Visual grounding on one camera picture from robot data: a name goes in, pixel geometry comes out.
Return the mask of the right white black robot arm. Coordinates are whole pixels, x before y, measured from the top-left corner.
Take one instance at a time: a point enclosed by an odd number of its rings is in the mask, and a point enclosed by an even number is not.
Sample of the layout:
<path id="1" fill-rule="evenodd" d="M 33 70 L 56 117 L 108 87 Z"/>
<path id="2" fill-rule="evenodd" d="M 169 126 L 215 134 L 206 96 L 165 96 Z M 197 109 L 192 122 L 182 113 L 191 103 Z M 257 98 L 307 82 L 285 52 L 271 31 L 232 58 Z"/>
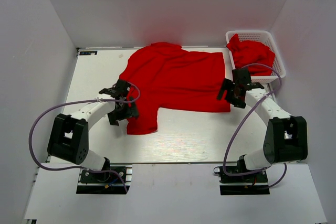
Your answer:
<path id="1" fill-rule="evenodd" d="M 259 83 L 234 83 L 224 79 L 217 98 L 224 98 L 231 105 L 244 109 L 251 107 L 231 137 L 224 154 L 223 171 L 230 177 L 239 177 L 247 182 L 257 172 L 274 164 L 301 161 L 308 156 L 307 121 L 302 116 L 293 116 L 282 109 Z M 260 149 L 242 156 L 237 173 L 228 173 L 226 163 L 230 148 L 252 113 L 264 122 L 266 134 Z"/>

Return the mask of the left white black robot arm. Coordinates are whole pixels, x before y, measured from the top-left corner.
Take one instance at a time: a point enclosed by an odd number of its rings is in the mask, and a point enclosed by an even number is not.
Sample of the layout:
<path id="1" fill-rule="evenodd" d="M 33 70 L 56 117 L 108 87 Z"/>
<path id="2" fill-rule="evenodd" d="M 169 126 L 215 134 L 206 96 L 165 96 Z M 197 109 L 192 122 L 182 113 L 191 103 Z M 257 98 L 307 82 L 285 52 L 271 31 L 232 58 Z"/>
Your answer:
<path id="1" fill-rule="evenodd" d="M 93 170 L 98 181 L 108 180 L 109 160 L 89 149 L 89 131 L 106 115 L 111 125 L 119 125 L 119 121 L 137 118 L 139 113 L 133 101 L 95 101 L 72 114 L 59 114 L 51 130 L 48 154 Z"/>

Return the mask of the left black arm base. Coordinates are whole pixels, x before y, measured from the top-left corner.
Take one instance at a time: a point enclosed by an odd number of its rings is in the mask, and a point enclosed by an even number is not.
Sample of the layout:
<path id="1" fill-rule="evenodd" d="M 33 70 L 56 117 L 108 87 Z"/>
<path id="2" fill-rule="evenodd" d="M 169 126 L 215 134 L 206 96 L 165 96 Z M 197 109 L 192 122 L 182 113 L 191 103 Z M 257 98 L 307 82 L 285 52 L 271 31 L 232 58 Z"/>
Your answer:
<path id="1" fill-rule="evenodd" d="M 132 165 L 111 166 L 118 175 L 108 172 L 94 174 L 87 170 L 81 170 L 76 194 L 78 195 L 126 195 L 120 176 L 129 190 L 132 180 Z"/>

